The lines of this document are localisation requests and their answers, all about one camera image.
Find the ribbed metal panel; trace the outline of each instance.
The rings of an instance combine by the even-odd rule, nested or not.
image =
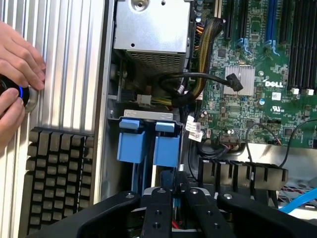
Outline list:
[[[18,236],[30,129],[94,133],[103,17],[102,0],[0,0],[0,20],[32,43],[47,63],[36,109],[0,156],[2,238]]]

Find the black cable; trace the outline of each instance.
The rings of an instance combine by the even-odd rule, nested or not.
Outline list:
[[[293,139],[295,133],[298,131],[298,129],[299,129],[301,126],[305,125],[306,123],[312,122],[312,121],[317,121],[317,119],[307,120],[307,121],[305,121],[305,122],[299,124],[299,125],[293,130],[291,136],[289,137],[289,141],[288,141],[288,144],[287,144],[287,150],[286,150],[285,158],[284,158],[283,162],[279,165],[280,168],[282,168],[282,167],[285,165],[286,161],[287,161],[288,154],[289,154],[289,150],[290,150],[290,148],[291,148],[292,139]]]
[[[180,73],[164,74],[158,79],[158,84],[164,91],[166,91],[165,90],[166,89],[166,85],[163,84],[163,82],[165,80],[175,79],[175,78],[189,78],[189,77],[190,78],[204,78],[204,79],[209,79],[209,80],[221,83],[223,85],[227,85],[227,86],[230,85],[229,81],[227,81],[225,79],[222,79],[220,77],[217,77],[215,75],[210,75],[210,74],[207,74],[207,73],[196,73],[196,72],[180,72]]]
[[[189,172],[192,175],[192,177],[194,178],[194,180],[196,182],[199,182],[198,179],[194,176],[193,170],[192,170],[192,166],[190,165],[190,159],[191,159],[191,148],[192,148],[192,141],[190,140],[189,142],[189,148],[188,148],[188,156],[187,156],[187,163],[188,163],[188,168],[189,168]]]
[[[222,153],[226,147],[223,146],[223,148],[219,148],[219,149],[216,149],[214,151],[206,151],[203,149],[205,143],[207,141],[209,141],[210,139],[204,139],[202,142],[200,143],[197,143],[197,149],[198,149],[198,154],[203,156],[203,157],[213,157],[213,156],[216,156],[216,155],[219,155],[220,153]]]
[[[247,147],[247,151],[248,151],[248,158],[250,160],[250,162],[252,162],[252,156],[251,156],[251,152],[250,152],[250,148],[249,148],[249,132],[250,130],[254,127],[254,126],[259,126],[265,130],[267,130],[277,141],[280,141],[276,135],[273,133],[273,131],[271,131],[270,128],[268,128],[267,126],[263,125],[263,124],[260,124],[260,123],[255,123],[253,124],[252,126],[250,126],[248,129],[247,129],[247,132],[246,132],[246,147]]]

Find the connector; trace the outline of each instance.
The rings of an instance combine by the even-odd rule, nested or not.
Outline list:
[[[237,46],[242,48],[246,53],[250,54],[249,51],[249,40],[246,38],[247,23],[248,23],[248,10],[249,0],[240,0],[240,35],[237,42]]]
[[[280,56],[276,51],[275,40],[277,4],[278,0],[269,0],[268,2],[264,47],[271,49],[275,55]]]
[[[138,104],[151,105],[151,99],[152,99],[152,96],[151,96],[151,95],[141,95],[141,94],[138,94],[138,96],[137,96],[137,103],[138,103]]]
[[[235,92],[239,92],[243,89],[243,86],[242,84],[240,83],[240,80],[238,79],[238,77],[232,73],[230,75],[228,75],[226,77],[226,79],[228,80],[229,82],[229,87],[233,89],[233,91]]]

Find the human hand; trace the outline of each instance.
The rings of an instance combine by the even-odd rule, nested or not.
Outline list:
[[[5,90],[0,96],[0,153],[23,122],[25,111],[23,101],[15,88]]]
[[[33,88],[42,90],[45,68],[39,52],[9,25],[0,21],[0,74],[21,87],[25,88],[30,84]]]

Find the ventilation grille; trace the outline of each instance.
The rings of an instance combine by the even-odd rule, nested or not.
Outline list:
[[[147,76],[179,72],[184,66],[185,54],[157,54],[128,52]]]

